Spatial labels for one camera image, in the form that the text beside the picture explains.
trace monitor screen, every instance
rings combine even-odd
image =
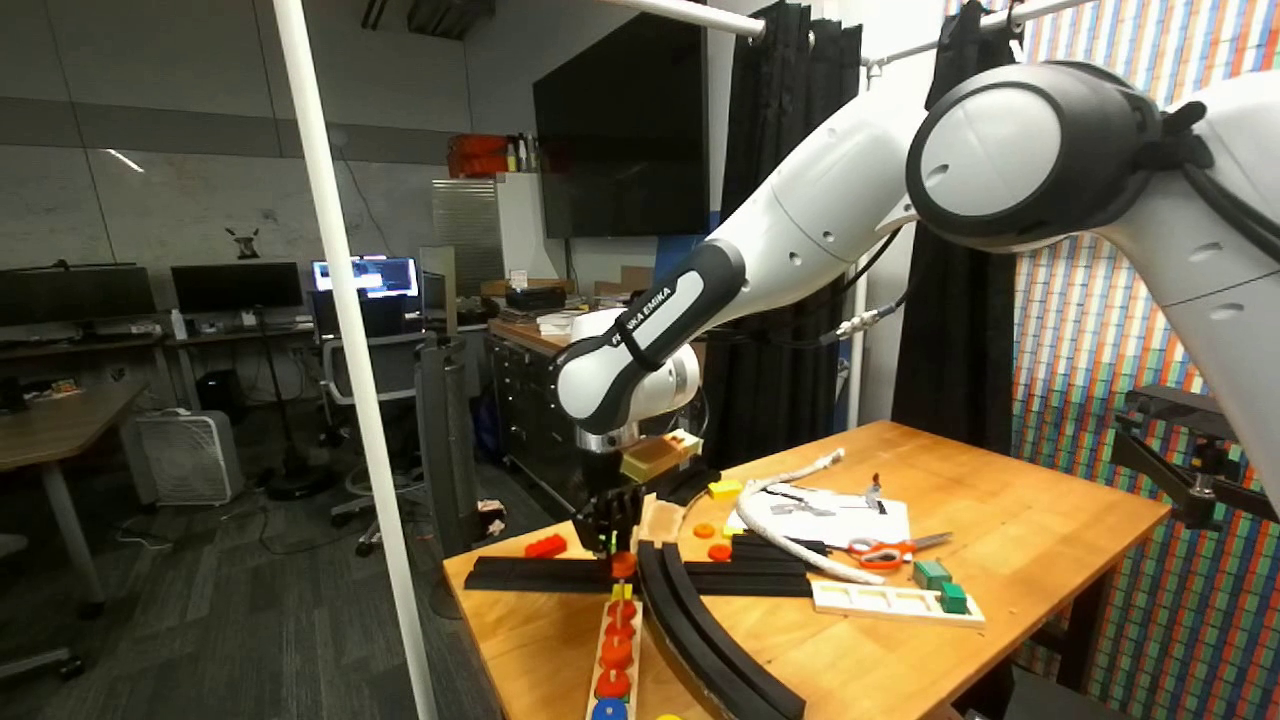
[[[355,294],[369,300],[420,297],[412,257],[351,257]],[[328,260],[313,264],[315,294],[333,294]]]
[[[0,323],[93,323],[157,316],[147,268],[72,264],[0,272]]]
[[[186,313],[251,313],[302,308],[295,264],[179,264],[172,268],[178,308]]]
[[[703,28],[636,16],[531,85],[550,238],[710,234]]]

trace yellow object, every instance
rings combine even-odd
[[[626,476],[648,485],[695,454],[703,454],[703,439],[683,427],[667,437],[645,437],[626,454]]]
[[[746,492],[746,482],[716,482],[716,485],[710,485],[710,492],[711,492],[716,500],[736,500],[736,495]]]

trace orange object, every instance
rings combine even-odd
[[[631,554],[618,554],[608,574],[611,574],[611,579],[636,575],[636,555]]]
[[[606,616],[620,619],[620,624],[631,624],[636,619],[636,602],[608,602]]]
[[[711,550],[710,550],[710,560],[711,560],[711,566],[732,566],[732,550],[728,550],[728,543],[711,543]]]
[[[611,619],[606,624],[606,637],[636,637],[636,624],[631,624],[631,619],[611,616]]]
[[[508,173],[508,137],[454,137],[447,177],[500,177]]]
[[[631,637],[606,637],[602,665],[627,669],[631,665]]]
[[[934,538],[917,538],[917,541],[901,541],[901,543],[853,543],[848,554],[856,555],[861,570],[897,574],[897,570],[912,566],[917,554],[940,550],[947,541],[951,541],[951,532],[934,532]]]
[[[631,693],[631,672],[626,669],[606,669],[598,676],[598,695],[627,695]]]
[[[525,555],[530,555],[530,560],[555,560],[562,554],[568,554],[568,541],[564,541],[562,532],[525,543]]]

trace white pole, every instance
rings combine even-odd
[[[627,6],[648,16],[667,16],[667,22],[683,22],[683,26],[699,26],[699,28],[726,28],[736,38],[766,38],[760,16],[739,16],[739,11],[726,11],[726,8],[710,8],[710,6],[688,6],[688,0],[608,0],[608,6]]]
[[[323,244],[323,260],[333,272],[338,328],[340,328],[343,357],[350,357],[355,421],[359,421],[359,439],[363,439],[363,464],[369,464],[369,489],[373,489],[376,526],[386,538],[386,560],[387,560],[387,575],[393,575],[393,602],[396,602],[396,619],[402,619],[402,640],[406,640],[406,662],[409,662],[412,704],[418,704],[420,720],[435,720],[431,665],[427,665],[424,627],[420,627],[420,611],[418,611],[406,526],[402,526],[402,504],[396,504],[396,482],[393,482],[393,459],[387,459],[387,437],[386,437],[373,364],[369,364],[369,335],[363,335],[363,316],[359,316],[355,278],[351,278],[351,244],[350,244],[343,209],[340,209],[338,177],[333,177],[333,152],[328,152],[328,127],[323,127],[323,107],[320,107],[315,62],[313,62],[313,46],[309,46],[309,22],[306,22],[302,0],[272,0],[272,6],[276,6],[276,28],[279,28],[279,49],[284,49],[294,112],[295,112],[295,127],[306,140],[309,180],[313,180],[320,244]]]

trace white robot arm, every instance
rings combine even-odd
[[[819,126],[695,251],[606,335],[562,357],[586,437],[636,421],[645,375],[736,316],[812,297],[888,229],[1017,251],[1112,238],[1204,369],[1280,504],[1280,72],[1230,79],[1163,115],[1089,65],[971,76],[930,115],[861,95]]]

